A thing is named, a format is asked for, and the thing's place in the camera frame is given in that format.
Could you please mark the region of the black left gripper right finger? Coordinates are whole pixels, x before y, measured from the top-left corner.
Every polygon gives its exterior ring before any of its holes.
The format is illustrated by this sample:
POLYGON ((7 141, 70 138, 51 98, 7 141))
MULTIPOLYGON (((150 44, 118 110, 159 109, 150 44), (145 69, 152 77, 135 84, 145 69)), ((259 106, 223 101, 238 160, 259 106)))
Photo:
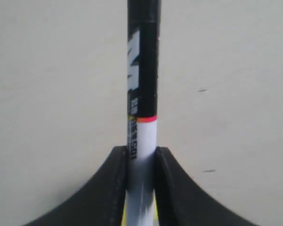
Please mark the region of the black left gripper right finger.
POLYGON ((253 225, 198 186, 167 147, 155 151, 155 195, 161 226, 253 225))

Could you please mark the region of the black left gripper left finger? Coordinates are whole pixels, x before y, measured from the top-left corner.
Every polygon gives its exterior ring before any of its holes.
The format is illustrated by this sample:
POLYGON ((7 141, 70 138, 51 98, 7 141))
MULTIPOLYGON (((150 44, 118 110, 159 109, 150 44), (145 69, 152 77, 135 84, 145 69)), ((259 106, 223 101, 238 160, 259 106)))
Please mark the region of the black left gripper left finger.
POLYGON ((92 178, 73 196, 30 226, 119 226, 122 223, 127 148, 115 146, 92 178))

